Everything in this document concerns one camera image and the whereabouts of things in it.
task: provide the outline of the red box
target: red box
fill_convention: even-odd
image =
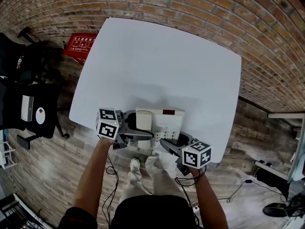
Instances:
[[[97,34],[73,33],[63,54],[66,54],[81,65],[84,65]]]

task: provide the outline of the wooden floor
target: wooden floor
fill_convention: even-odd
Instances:
[[[61,82],[63,85],[61,105],[69,105],[81,67],[73,60],[64,58],[51,62],[49,72],[51,82]],[[27,137],[30,132],[10,130],[9,142],[16,148],[14,159],[18,165],[10,170],[0,170],[0,182],[4,192],[7,195],[17,192],[33,211],[40,211],[40,216],[55,226],[71,206],[80,176],[98,141],[94,131],[70,121],[68,113],[60,113],[59,118],[64,132],[69,133],[71,137],[64,140],[56,130],[52,139],[39,138],[32,141],[30,151],[21,148],[16,142],[16,134]],[[275,167],[287,172],[288,168],[283,166],[283,162],[290,163],[296,146],[296,140],[291,138],[290,126],[280,120],[268,119],[266,112],[238,101],[225,155],[221,163],[209,164],[206,174],[217,197],[227,198],[245,179],[255,180],[251,176],[255,160],[270,161]],[[152,181],[144,168],[146,155],[129,149],[111,151],[111,158],[120,179],[112,212],[115,211],[127,183],[132,157],[140,158],[143,183],[152,190]],[[179,176],[171,156],[164,153],[161,159],[172,177]],[[102,204],[114,189],[115,178],[104,174],[103,185],[98,223],[100,228],[107,228]],[[196,201],[194,188],[188,188],[187,192],[191,200]],[[274,219],[262,213],[262,208],[271,202],[280,202],[280,196],[255,184],[244,184],[234,195],[232,203],[221,200],[231,229],[282,228],[286,219]]]

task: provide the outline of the office chair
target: office chair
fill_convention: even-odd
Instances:
[[[22,84],[41,82],[41,75],[47,63],[45,42],[35,42],[29,46],[11,41],[0,33],[0,75]],[[19,58],[23,56],[20,69]]]
[[[57,112],[68,108],[57,108],[60,88],[54,84],[42,83],[24,86],[8,79],[0,78],[0,130],[16,128],[21,131],[28,129],[35,135],[23,138],[17,135],[18,143],[25,149],[30,149],[30,142],[39,137],[52,138],[55,127],[62,137],[68,139],[69,135],[62,132]],[[32,121],[21,119],[23,95],[34,97],[32,106]],[[45,119],[39,124],[36,113],[43,111]]]

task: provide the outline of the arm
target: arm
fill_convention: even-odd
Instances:
[[[197,169],[189,169],[193,177],[198,175]],[[205,174],[199,178],[195,186],[203,227],[207,229],[228,229],[223,208],[218,202]]]
[[[107,155],[112,144],[106,138],[99,140],[76,189],[73,206],[86,210],[95,218],[99,209]]]

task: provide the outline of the telephone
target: telephone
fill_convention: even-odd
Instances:
[[[160,148],[160,139],[178,140],[183,123],[183,110],[136,108],[137,129],[150,131],[152,140],[138,141],[140,148]]]

